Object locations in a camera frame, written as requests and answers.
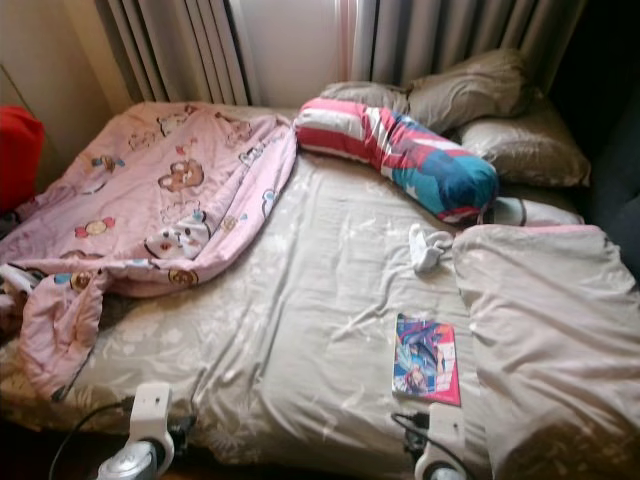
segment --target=striped pillow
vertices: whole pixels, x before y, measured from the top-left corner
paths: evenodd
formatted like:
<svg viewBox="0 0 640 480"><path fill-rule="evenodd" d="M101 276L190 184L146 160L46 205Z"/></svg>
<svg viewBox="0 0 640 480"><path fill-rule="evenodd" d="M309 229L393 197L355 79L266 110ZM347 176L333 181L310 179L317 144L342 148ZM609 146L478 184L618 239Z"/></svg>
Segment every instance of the striped pillow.
<svg viewBox="0 0 640 480"><path fill-rule="evenodd" d="M475 219L496 197L489 163L386 108L316 98L294 125L302 148L370 164L445 222Z"/></svg>

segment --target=gray curtain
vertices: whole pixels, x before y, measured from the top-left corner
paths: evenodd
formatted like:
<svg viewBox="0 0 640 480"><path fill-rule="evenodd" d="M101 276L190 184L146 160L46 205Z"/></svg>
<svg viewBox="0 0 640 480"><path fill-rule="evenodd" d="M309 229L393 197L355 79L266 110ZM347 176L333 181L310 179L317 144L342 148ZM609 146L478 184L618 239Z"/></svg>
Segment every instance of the gray curtain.
<svg viewBox="0 0 640 480"><path fill-rule="evenodd" d="M223 0L108 0L128 84L148 101L247 105Z"/></svg>
<svg viewBox="0 0 640 480"><path fill-rule="evenodd" d="M354 62L370 69L352 69L355 80L403 85L502 47L520 49L532 78L548 90L586 0L358 0L358 4L362 8L357 23L375 22L375 39L370 47L358 39L370 33L356 30Z"/></svg>

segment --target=book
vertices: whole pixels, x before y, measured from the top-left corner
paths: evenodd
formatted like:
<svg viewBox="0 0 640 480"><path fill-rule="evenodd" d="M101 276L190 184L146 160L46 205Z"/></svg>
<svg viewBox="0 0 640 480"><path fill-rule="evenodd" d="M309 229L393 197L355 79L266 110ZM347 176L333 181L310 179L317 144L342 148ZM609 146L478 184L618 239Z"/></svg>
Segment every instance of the book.
<svg viewBox="0 0 640 480"><path fill-rule="evenodd" d="M399 314L394 394L460 406L453 326Z"/></svg>

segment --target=beige bedsheet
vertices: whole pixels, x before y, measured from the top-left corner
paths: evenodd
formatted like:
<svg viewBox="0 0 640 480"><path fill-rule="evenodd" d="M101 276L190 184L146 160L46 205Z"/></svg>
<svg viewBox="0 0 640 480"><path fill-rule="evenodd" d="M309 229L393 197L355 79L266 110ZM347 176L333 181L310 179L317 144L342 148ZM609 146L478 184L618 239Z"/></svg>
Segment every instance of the beige bedsheet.
<svg viewBox="0 0 640 480"><path fill-rule="evenodd" d="M69 428L140 382L163 380L174 387L172 416L196 413L191 440L222 462L411 478L389 414L426 405L391 394L394 322L429 312L457 327L466 461L485 478L466 308L450 254L432 274L413 273L415 222L450 228L366 166L302 154L262 234L226 273L166 297L106 300L97 345L63 403L37 400L16 342L2 348L2 416ZM90 427L126 425L114 414Z"/></svg>

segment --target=cartoon print blanket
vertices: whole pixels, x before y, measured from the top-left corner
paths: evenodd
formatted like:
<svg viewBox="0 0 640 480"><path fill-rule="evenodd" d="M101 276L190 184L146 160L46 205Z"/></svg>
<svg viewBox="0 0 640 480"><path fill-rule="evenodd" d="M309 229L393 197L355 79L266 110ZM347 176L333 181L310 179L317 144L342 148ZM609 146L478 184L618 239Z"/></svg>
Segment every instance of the cartoon print blanket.
<svg viewBox="0 0 640 480"><path fill-rule="evenodd" d="M0 242L0 317L10 329L6 312L24 305L20 351L39 394L66 394L95 343L106 291L194 286L255 237L289 177L295 136L284 117L230 111L136 105L19 207L22 223Z"/></svg>

